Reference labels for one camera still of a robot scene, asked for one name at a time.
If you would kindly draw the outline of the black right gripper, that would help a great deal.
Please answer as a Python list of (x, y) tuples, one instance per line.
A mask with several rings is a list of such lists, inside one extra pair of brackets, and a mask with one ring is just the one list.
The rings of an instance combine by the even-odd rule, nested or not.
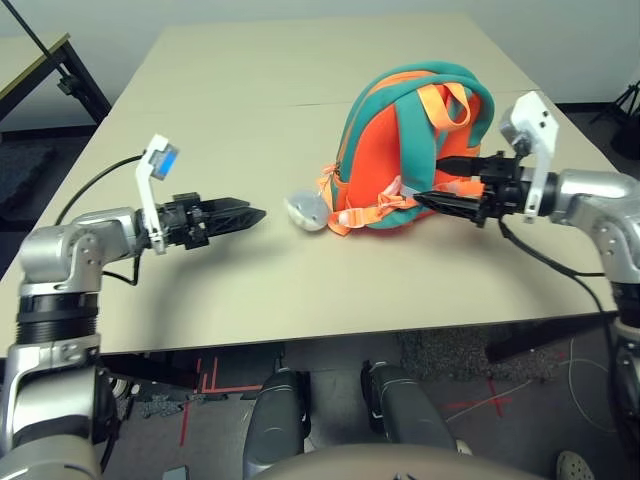
[(509, 158), (504, 151), (484, 158), (449, 156), (437, 161), (437, 169), (452, 176), (477, 176), (484, 190), (480, 201), (453, 193), (429, 191), (413, 195), (416, 202), (435, 212), (465, 218), (480, 228), (489, 218), (519, 214), (525, 209), (530, 181), (524, 178), (521, 157)]

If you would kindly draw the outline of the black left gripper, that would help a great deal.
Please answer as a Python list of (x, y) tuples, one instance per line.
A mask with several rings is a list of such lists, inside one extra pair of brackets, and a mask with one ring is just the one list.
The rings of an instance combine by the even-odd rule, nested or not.
[(183, 246), (186, 250), (209, 245), (209, 237), (249, 229), (266, 216), (264, 210), (248, 201), (236, 198), (206, 200), (210, 215), (206, 221), (200, 196), (196, 192), (177, 194), (171, 202), (156, 206), (161, 232), (168, 246)]

